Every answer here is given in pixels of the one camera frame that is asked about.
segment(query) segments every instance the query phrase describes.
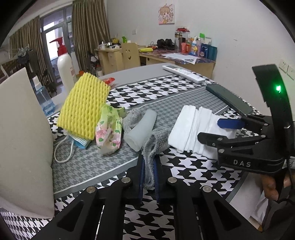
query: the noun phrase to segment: blue face mask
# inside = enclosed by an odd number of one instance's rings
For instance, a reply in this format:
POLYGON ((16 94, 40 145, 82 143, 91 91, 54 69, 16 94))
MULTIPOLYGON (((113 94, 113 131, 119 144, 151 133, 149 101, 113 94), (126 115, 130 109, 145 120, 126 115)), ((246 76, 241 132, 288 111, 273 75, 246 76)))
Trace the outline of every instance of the blue face mask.
POLYGON ((91 140, 86 140, 86 139, 83 139, 83 138, 80 138, 80 137, 76 137, 72 134, 69 134, 70 138, 72 140, 74 140, 74 144, 79 147, 79 148, 82 148, 82 149, 86 149, 87 146, 89 145, 89 143, 91 142, 91 140))
POLYGON ((72 154, 73 154, 73 146, 74 144, 79 147, 79 148, 82 148, 82 149, 86 149, 87 146, 89 145, 89 143, 91 142, 91 140, 86 140, 86 139, 83 139, 83 138, 80 138, 80 137, 77 137, 77 136, 74 136, 74 135, 71 135, 71 134, 68 134, 63 140, 61 140, 55 150, 54 150, 54 159, 56 160, 56 162, 58 163, 65 163, 67 161, 69 161, 72 157, 72 154), (56 159, 56 150, 57 148, 65 141, 65 140, 71 140, 72 141, 72 144, 71 144, 71 153, 69 155, 69 157, 66 159, 66 160, 63 160, 63 161, 59 161, 56 159))

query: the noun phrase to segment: wooden desk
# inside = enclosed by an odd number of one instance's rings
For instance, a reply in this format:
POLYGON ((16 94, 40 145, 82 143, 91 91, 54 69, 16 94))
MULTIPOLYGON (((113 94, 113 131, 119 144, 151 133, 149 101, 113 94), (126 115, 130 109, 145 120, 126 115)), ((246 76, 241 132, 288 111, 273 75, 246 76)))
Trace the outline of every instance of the wooden desk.
MULTIPOLYGON (((145 48, 144 45, 138 45, 138 49, 145 48)), ((124 70, 121 48, 118 49, 95 49, 98 55, 102 72, 104 75, 124 70)))
POLYGON ((168 58, 165 58, 164 56, 161 56, 162 54, 167 54, 167 53, 174 53, 174 51, 156 49, 153 52, 149 52, 149 53, 139 53, 139 56, 141 60, 145 58, 144 61, 146 61, 146 65, 163 63, 163 62, 171 63, 171 64, 178 65, 180 67, 186 68, 188 70, 191 70, 193 72, 199 73, 211 79, 212 72, 215 67, 215 61, 211 61, 206 58, 200 58, 200 59, 197 59, 195 64, 191 64, 191 63, 181 64, 181 62, 178 60, 168 59, 168 58))

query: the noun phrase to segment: human hand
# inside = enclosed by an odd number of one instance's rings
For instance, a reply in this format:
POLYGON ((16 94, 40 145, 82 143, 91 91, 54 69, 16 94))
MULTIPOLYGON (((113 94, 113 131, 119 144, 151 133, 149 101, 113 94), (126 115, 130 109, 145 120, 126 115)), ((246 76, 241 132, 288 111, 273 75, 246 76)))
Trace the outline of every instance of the human hand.
MULTIPOLYGON (((276 190, 276 181, 273 177, 267 175, 260 175, 262 180, 262 186, 264 190, 264 195, 270 200, 278 200, 278 191, 276 190)), ((291 185, 290 175, 287 173, 284 179, 284 188, 291 185)))

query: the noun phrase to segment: power outlet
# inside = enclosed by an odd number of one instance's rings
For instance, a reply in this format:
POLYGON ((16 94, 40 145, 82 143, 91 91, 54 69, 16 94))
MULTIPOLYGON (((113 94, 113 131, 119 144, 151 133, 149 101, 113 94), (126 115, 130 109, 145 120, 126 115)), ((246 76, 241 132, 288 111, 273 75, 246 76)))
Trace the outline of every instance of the power outlet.
POLYGON ((295 70, 293 68, 291 68, 290 66, 288 67, 287 74, 289 75, 290 78, 295 80, 295 70))
POLYGON ((283 59, 281 59, 278 67, 287 73, 289 65, 283 59))

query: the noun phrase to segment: white mask ear loop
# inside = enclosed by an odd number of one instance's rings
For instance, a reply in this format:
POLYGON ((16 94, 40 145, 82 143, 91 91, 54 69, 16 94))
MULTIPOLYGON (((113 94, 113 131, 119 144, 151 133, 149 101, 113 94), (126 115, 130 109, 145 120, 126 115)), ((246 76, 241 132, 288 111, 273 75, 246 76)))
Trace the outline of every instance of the white mask ear loop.
POLYGON ((58 160, 56 159, 56 155, 55 155, 58 146, 61 145, 61 144, 62 144, 65 140, 67 140, 68 138, 69 138, 69 135, 67 135, 63 140, 61 140, 61 141, 57 144, 57 146, 56 146, 56 148, 55 148, 55 150, 54 150, 54 159, 55 159, 58 163, 65 163, 65 162, 69 161, 70 158, 72 157, 73 146, 74 146, 74 140, 72 141, 72 144, 71 144, 71 153, 70 153, 69 157, 68 157, 66 160, 58 161, 58 160))

